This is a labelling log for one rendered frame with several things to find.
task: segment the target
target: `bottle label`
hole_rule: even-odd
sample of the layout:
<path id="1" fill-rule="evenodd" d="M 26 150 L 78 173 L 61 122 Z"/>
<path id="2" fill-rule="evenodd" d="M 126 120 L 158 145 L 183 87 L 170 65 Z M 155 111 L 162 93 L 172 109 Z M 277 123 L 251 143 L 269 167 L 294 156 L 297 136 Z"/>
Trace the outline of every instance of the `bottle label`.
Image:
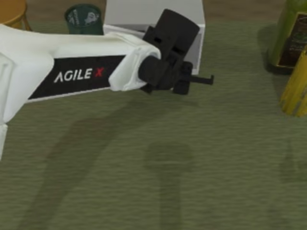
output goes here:
<path id="1" fill-rule="evenodd" d="M 307 45 L 307 14 L 297 14 L 296 21 L 287 38 L 278 66 L 295 67 L 301 52 Z"/>

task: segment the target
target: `stool leg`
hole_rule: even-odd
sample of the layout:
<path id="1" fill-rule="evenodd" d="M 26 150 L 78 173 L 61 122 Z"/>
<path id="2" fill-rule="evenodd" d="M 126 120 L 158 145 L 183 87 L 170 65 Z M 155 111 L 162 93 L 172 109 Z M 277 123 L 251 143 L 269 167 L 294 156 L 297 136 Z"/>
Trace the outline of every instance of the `stool leg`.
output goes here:
<path id="1" fill-rule="evenodd" d="M 24 15 L 24 26 L 25 26 L 25 30 L 27 30 L 27 31 L 32 31 L 32 29 L 31 29 L 31 27 L 30 27 L 30 25 L 29 25 L 29 22 L 28 22 L 28 20 L 27 20 L 26 15 Z"/>

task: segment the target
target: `green tablecloth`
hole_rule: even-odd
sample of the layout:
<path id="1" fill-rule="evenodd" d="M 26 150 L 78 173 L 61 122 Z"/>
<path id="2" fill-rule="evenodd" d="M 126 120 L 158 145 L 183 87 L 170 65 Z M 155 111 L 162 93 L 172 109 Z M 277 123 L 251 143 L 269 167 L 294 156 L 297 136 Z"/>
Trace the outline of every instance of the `green tablecloth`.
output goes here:
<path id="1" fill-rule="evenodd" d="M 200 76 L 215 84 L 188 96 L 101 91 L 24 106 L 0 162 L 0 229 L 307 229 L 307 120 L 281 112 L 287 77 L 263 69 L 271 30 L 208 24 Z"/>

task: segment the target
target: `green bottle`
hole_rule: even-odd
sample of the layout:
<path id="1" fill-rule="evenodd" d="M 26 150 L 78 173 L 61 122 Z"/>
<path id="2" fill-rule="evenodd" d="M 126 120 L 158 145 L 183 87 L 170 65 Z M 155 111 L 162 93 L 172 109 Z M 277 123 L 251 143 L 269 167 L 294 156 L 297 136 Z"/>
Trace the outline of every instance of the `green bottle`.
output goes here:
<path id="1" fill-rule="evenodd" d="M 287 0 L 268 49 L 268 71 L 291 74 L 307 45 L 307 0 Z"/>

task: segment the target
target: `wooden stool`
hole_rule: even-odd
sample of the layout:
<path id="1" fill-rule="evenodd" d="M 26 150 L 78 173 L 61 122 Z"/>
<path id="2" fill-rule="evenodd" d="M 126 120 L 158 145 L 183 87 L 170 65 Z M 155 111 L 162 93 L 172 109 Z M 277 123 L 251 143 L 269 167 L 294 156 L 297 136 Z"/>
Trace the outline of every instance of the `wooden stool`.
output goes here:
<path id="1" fill-rule="evenodd" d="M 25 0 L 0 0 L 0 24 L 32 31 L 25 15 L 26 11 Z"/>

